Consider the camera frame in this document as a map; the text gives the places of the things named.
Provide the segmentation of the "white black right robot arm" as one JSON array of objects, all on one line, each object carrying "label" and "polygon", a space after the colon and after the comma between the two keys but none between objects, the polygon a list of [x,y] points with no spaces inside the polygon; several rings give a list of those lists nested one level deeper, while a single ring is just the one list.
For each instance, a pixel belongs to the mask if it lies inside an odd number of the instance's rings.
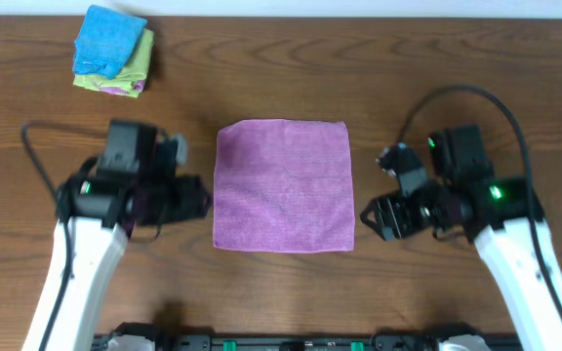
[{"label": "white black right robot arm", "polygon": [[373,199],[361,221],[384,241],[455,227],[494,277],[525,350],[562,350],[562,272],[542,205],[525,177],[498,178],[476,126],[432,133],[436,177],[406,144],[377,162],[398,190]]}]

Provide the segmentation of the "purple microfiber cloth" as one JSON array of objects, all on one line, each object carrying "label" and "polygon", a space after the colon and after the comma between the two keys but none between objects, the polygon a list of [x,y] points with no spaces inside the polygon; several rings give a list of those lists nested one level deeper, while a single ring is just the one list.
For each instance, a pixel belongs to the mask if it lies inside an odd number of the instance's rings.
[{"label": "purple microfiber cloth", "polygon": [[218,132],[216,248],[281,254],[350,252],[354,239],[345,123],[251,119]]}]

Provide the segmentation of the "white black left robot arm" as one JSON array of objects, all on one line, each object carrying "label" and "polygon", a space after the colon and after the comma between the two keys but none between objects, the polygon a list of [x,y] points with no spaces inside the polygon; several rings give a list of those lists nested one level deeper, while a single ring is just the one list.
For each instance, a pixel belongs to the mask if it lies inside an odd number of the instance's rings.
[{"label": "white black left robot arm", "polygon": [[23,147],[55,203],[57,224],[46,281],[25,350],[168,350],[166,336],[149,325],[126,324],[96,333],[111,278],[136,227],[202,219],[212,196],[198,175],[178,175],[187,159],[181,135],[150,124],[113,120],[104,151],[54,185],[35,149],[32,128],[85,134],[57,123],[32,121],[20,132]]}]

